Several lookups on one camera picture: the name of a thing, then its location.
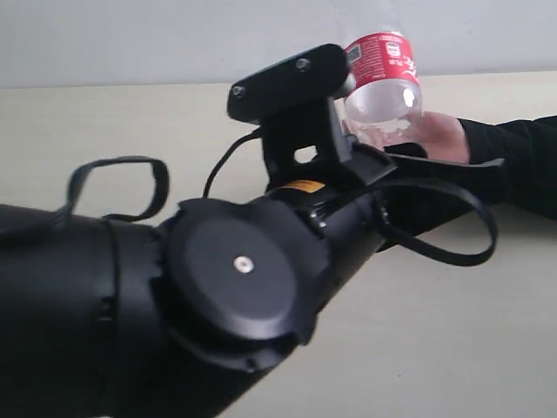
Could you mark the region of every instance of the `yellow label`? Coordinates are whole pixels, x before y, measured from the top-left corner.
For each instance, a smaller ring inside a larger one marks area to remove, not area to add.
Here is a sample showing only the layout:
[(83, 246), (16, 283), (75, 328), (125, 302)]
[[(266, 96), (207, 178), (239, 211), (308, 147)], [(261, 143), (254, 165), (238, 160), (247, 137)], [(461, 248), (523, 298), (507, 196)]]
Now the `yellow label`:
[(295, 180), (291, 183), (283, 185), (282, 188), (286, 189), (296, 189), (301, 192), (315, 193), (317, 190), (321, 190), (325, 185), (313, 180)]

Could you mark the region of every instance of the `screw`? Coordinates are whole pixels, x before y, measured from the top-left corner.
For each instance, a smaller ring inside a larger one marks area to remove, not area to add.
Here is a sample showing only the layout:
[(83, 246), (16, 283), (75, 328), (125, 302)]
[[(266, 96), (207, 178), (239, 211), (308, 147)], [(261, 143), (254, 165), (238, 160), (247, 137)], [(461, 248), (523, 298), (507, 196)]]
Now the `screw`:
[(307, 58), (300, 58), (296, 61), (296, 68), (301, 72), (308, 72), (312, 66), (312, 62)]
[(253, 261), (249, 257), (240, 255), (234, 259), (234, 268), (243, 274), (251, 273), (254, 267)]
[(245, 87), (235, 85), (232, 87), (232, 95), (236, 98), (242, 98), (245, 95)]

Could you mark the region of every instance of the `black cable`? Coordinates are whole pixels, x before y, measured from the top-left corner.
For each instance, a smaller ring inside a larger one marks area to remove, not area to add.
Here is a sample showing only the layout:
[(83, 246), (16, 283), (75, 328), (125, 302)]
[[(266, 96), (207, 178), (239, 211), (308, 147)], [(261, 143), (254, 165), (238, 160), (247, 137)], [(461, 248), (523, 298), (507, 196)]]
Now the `black cable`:
[(220, 158), (220, 160), (217, 162), (217, 164), (215, 164), (215, 166), (212, 168), (211, 172), (209, 173), (209, 176), (207, 177), (207, 180), (205, 181), (205, 187), (203, 189), (203, 198), (208, 198), (209, 197), (209, 192), (211, 191), (211, 186), (212, 186), (213, 181), (217, 177), (217, 174), (220, 171), (220, 169), (223, 168), (223, 165), (226, 164), (226, 161), (228, 161), (228, 159), (232, 156), (232, 154), (241, 145), (245, 144), (246, 142), (252, 141), (254, 139), (259, 139), (259, 138), (261, 138), (261, 130), (258, 128), (255, 131), (253, 131), (252, 133), (248, 133), (244, 137), (242, 137), (240, 139), (237, 139), (236, 141), (234, 141), (234, 143), (232, 145), (230, 145), (230, 148), (228, 148), (228, 150), (225, 152), (225, 155), (223, 155)]

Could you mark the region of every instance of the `white wall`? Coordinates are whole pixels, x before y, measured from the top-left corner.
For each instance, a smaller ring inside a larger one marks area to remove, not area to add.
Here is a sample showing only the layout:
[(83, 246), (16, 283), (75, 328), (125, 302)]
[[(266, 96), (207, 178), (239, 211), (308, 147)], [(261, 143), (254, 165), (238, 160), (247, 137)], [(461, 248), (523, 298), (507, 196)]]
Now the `white wall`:
[[(0, 91), (0, 201), (61, 204), (68, 174), (101, 157), (166, 160), (171, 204), (248, 127), (225, 117), (227, 86)], [(557, 73), (425, 78), (427, 107), (498, 122), (554, 112)], [(265, 184), (256, 144), (238, 151), (215, 195), (243, 201)], [(80, 213), (136, 212), (148, 170), (107, 169)], [(499, 251), (484, 266), (444, 266), (400, 248), (374, 256), (322, 315), (311, 346), (233, 406), (228, 418), (553, 418), (557, 411), (557, 224), (499, 210)], [(428, 238), (454, 250), (486, 237), (470, 216)]]
[[(233, 82), (341, 42), (341, 0), (0, 0), (0, 87)], [(393, 3), (421, 74), (557, 69), (554, 0)]]

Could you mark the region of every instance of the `human hand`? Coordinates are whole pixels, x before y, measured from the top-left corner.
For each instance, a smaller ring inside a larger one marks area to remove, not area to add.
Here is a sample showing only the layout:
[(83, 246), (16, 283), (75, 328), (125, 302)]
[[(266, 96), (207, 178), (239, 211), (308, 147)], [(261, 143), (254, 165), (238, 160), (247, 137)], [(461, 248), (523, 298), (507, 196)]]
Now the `human hand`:
[[(410, 119), (410, 122), (411, 125), (405, 132), (404, 142), (415, 142), (421, 145), (430, 159), (461, 164), (470, 162), (466, 134), (457, 118), (444, 113), (426, 111), (421, 117)], [(396, 143), (388, 135), (382, 139), (389, 145)]]

